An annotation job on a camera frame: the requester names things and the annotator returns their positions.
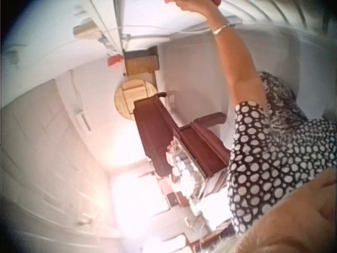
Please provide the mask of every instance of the black and white blouse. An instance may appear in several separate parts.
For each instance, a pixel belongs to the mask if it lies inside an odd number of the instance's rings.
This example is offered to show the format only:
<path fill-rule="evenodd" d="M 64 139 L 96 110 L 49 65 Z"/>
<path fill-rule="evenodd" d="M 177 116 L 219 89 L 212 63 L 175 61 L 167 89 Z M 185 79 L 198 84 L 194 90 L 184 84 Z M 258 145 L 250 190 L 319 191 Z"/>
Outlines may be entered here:
<path fill-rule="evenodd" d="M 236 234 L 246 232 L 295 188 L 336 166 L 336 126 L 308 120 L 277 77 L 260 72 L 266 109 L 253 101 L 235 107 L 228 197 Z"/>

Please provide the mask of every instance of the wooden sideboard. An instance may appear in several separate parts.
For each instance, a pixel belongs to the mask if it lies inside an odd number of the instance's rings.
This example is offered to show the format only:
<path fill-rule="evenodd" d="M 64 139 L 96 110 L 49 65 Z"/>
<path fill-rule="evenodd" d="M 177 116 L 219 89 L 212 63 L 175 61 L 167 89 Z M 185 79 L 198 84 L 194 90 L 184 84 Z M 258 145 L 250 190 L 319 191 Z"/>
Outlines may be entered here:
<path fill-rule="evenodd" d="M 166 160 L 166 151 L 173 136 L 184 144 L 207 177 L 226 168 L 230 151 L 207 129 L 225 123 L 226 115 L 222 112 L 213 113 L 179 128 L 160 97 L 166 97 L 166 93 L 135 101 L 133 112 L 145 154 L 152 160 L 156 173 L 160 177 L 166 177 L 172 172 L 172 167 Z"/>
<path fill-rule="evenodd" d="M 159 70 L 158 56 L 148 55 L 125 60 L 127 75 L 153 73 Z"/>

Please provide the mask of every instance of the tiled wall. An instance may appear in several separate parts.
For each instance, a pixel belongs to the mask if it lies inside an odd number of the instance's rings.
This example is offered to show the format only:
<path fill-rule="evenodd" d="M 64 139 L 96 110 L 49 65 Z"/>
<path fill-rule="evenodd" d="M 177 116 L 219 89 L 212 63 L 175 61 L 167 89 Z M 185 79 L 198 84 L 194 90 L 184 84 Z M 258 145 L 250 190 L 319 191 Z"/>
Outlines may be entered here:
<path fill-rule="evenodd" d="M 74 129 L 55 81 L 4 107 L 1 134 L 1 194 L 16 207 L 22 240 L 38 245 L 35 252 L 120 252 L 108 176 Z M 77 224 L 97 213 L 94 226 Z"/>

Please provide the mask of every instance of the window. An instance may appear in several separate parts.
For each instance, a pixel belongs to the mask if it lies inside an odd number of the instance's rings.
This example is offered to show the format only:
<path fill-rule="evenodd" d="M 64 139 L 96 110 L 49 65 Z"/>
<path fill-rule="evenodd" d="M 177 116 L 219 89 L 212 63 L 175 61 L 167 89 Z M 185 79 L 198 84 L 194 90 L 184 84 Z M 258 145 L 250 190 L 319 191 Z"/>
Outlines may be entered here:
<path fill-rule="evenodd" d="M 152 173 L 141 177 L 124 175 L 114 187 L 116 215 L 121 229 L 129 237 L 140 236 L 148 226 L 148 220 L 170 206 Z"/>

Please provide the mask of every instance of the skin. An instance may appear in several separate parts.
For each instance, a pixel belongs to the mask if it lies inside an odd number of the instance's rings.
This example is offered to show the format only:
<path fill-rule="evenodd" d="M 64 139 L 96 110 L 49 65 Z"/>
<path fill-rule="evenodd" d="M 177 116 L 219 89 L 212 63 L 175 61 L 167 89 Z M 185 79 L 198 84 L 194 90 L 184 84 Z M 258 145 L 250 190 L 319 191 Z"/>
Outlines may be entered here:
<path fill-rule="evenodd" d="M 201 14 L 213 31 L 228 24 L 211 0 L 166 0 L 166 2 L 175 2 L 183 11 Z M 264 107 L 266 96 L 262 81 L 245 43 L 235 29 L 230 27 L 222 29 L 215 36 L 215 40 L 234 105 L 254 101 Z"/>
<path fill-rule="evenodd" d="M 196 12 L 216 31 L 227 24 L 218 1 L 165 0 L 183 11 Z M 251 55 L 233 28 L 224 28 L 215 40 L 234 104 L 266 103 L 262 81 Z M 336 173 L 327 169 L 280 201 L 242 238 L 237 253 L 332 252 L 336 247 Z"/>

